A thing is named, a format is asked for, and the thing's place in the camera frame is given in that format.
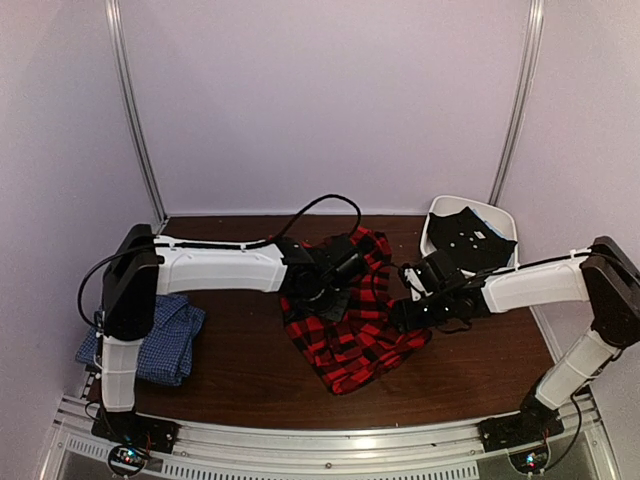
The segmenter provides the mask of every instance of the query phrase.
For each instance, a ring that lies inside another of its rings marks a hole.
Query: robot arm
[[[466,279],[443,253],[403,271],[413,299],[400,301],[391,320],[401,330],[470,319],[532,305],[590,301],[594,320],[531,389],[520,413],[489,419],[480,429],[486,451],[562,431],[555,419],[565,404],[622,351],[640,341],[640,272],[616,243],[601,237],[562,260],[538,262]]]
[[[121,256],[103,277],[102,400],[111,425],[125,418],[116,427],[125,432],[155,428],[138,425],[146,417],[132,412],[138,352],[153,326],[156,294],[201,289],[280,292],[338,322],[349,283],[366,271],[366,252],[347,235],[334,237],[323,248],[309,248],[286,237],[246,244],[155,237],[148,226],[139,225],[118,252]],[[607,237],[566,259],[469,279],[444,252],[436,251],[403,268],[402,279],[413,299],[395,302],[390,312],[400,331],[531,305],[591,301],[595,318],[590,328],[534,385],[521,412],[480,425],[486,451],[535,441],[545,428],[558,432],[551,425],[557,409],[622,350],[640,341],[640,273]],[[109,437],[109,432],[102,433]]]
[[[345,288],[363,274],[366,253],[347,235],[323,248],[288,237],[252,243],[189,241],[131,229],[103,277],[102,403],[131,412],[138,353],[153,327],[156,294],[246,289],[286,294],[298,306],[340,321]]]

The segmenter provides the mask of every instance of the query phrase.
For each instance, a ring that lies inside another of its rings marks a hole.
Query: white plastic basket
[[[513,217],[498,207],[487,205],[486,203],[476,202],[475,200],[469,200],[467,198],[453,197],[451,195],[441,195],[436,197],[429,207],[429,213],[435,213],[439,216],[454,215],[460,213],[465,207],[469,207],[478,214],[478,216],[486,221],[491,227],[499,232],[507,240],[518,241],[518,235],[516,234],[516,222]],[[423,257],[426,257],[432,252],[436,251],[436,247],[431,243],[427,235],[427,228],[429,226],[429,215],[424,222],[424,228],[422,229],[422,238],[420,239],[420,252]],[[513,250],[511,260],[509,260],[509,266],[513,266],[518,262],[518,245]],[[463,270],[466,276],[471,276],[475,272],[469,272]]]

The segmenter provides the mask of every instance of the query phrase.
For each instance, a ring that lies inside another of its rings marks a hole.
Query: blue gingham cloth
[[[193,339],[205,313],[189,305],[185,295],[157,295],[153,329],[140,347],[136,376],[160,385],[177,387],[191,374]],[[76,354],[76,361],[94,366],[98,348],[91,329]]]

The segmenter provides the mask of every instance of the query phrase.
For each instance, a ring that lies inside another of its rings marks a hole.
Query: red and black checkered cloth
[[[431,339],[429,330],[400,334],[388,321],[393,304],[387,292],[391,248],[384,233],[359,228],[352,241],[356,245],[366,244],[363,250],[370,250],[365,255],[369,272],[351,286],[342,322],[296,314],[287,299],[281,298],[287,334],[336,395],[353,392],[398,367]],[[378,302],[372,291],[374,271],[373,288]]]

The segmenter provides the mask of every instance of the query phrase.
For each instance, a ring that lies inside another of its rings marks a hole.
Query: wooden table
[[[286,217],[174,218],[165,234],[249,241],[274,234]],[[365,217],[383,231],[396,263],[419,258],[423,217]],[[351,217],[305,216],[290,236],[311,243],[348,231]],[[408,295],[395,275],[391,294]],[[334,396],[282,328],[278,298],[249,291],[194,292],[207,312],[182,387],[139,382],[141,413],[265,428],[361,429],[462,420],[516,410],[552,360],[527,309],[478,319],[470,332],[443,335],[398,369],[357,392]]]

